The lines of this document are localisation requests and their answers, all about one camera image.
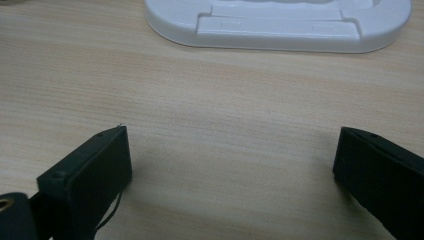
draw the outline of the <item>wood grain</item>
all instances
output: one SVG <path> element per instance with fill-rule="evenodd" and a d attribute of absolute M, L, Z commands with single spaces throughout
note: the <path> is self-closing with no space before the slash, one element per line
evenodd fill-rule
<path fill-rule="evenodd" d="M 134 180 L 96 239 L 393 239 L 339 189 L 341 126 L 424 156 L 424 3 L 367 54 L 191 48 L 143 1 L 0 6 L 0 192 L 128 127 Z"/>

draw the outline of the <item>white plastic base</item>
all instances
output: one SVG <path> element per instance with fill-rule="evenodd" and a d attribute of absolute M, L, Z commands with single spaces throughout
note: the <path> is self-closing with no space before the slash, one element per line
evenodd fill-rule
<path fill-rule="evenodd" d="M 411 0 L 145 0 L 147 20 L 189 46 L 363 53 L 393 42 Z"/>

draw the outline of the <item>tabletop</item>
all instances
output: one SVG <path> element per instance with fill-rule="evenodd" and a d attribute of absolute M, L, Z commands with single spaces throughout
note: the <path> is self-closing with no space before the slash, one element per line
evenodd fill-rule
<path fill-rule="evenodd" d="M 96 239 L 394 239 L 340 189 L 340 128 L 424 156 L 424 2 L 366 54 L 193 48 L 142 0 L 0 2 L 0 193 L 128 128 L 133 181 Z"/>

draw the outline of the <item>black plastic part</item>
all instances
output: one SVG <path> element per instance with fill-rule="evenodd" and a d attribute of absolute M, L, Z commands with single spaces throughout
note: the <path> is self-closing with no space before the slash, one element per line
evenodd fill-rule
<path fill-rule="evenodd" d="M 343 127 L 333 172 L 400 240 L 424 239 L 424 159 L 370 132 Z"/>
<path fill-rule="evenodd" d="M 38 240 L 31 207 L 25 194 L 0 195 L 0 239 Z"/>
<path fill-rule="evenodd" d="M 131 178 L 126 127 L 98 133 L 37 178 L 40 192 L 31 199 L 41 208 L 36 221 L 55 240 L 93 239 L 97 225 Z"/>

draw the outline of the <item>round hole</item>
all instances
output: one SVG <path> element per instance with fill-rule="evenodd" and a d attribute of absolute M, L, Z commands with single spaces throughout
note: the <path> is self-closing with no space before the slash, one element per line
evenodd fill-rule
<path fill-rule="evenodd" d="M 0 199 L 0 212 L 8 209 L 12 205 L 13 205 L 13 199 L 11 198 Z"/>
<path fill-rule="evenodd" d="M 52 177 L 54 179 L 65 178 L 66 177 L 66 172 L 62 172 L 62 171 L 55 172 L 55 173 L 53 173 Z"/>

